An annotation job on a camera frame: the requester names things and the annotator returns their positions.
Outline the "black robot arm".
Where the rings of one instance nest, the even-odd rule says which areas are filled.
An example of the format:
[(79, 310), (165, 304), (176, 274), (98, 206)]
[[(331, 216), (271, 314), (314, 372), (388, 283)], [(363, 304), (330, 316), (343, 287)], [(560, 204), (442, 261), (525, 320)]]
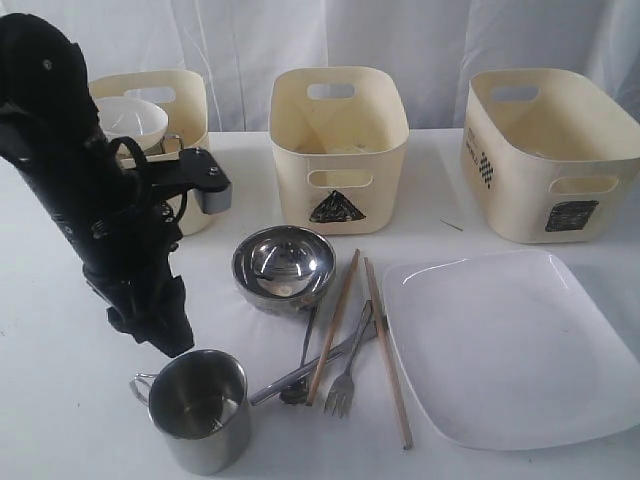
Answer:
[[(118, 162), (121, 145), (133, 169)], [(169, 265), (176, 215), (153, 196), (141, 148), (103, 133), (78, 44), (32, 14), (1, 19), (1, 156), (80, 258), (112, 327), (169, 357), (191, 349), (186, 288)]]

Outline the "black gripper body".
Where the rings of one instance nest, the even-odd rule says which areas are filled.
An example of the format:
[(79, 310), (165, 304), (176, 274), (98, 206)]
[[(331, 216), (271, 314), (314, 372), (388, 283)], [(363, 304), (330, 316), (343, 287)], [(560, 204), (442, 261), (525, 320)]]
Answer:
[(113, 255), (104, 257), (97, 267), (85, 266), (83, 274), (108, 303), (111, 326), (139, 344), (150, 343), (152, 305), (166, 282), (182, 279), (169, 265), (169, 254), (177, 248), (182, 232), (172, 207), (160, 202), (126, 218), (112, 237)]

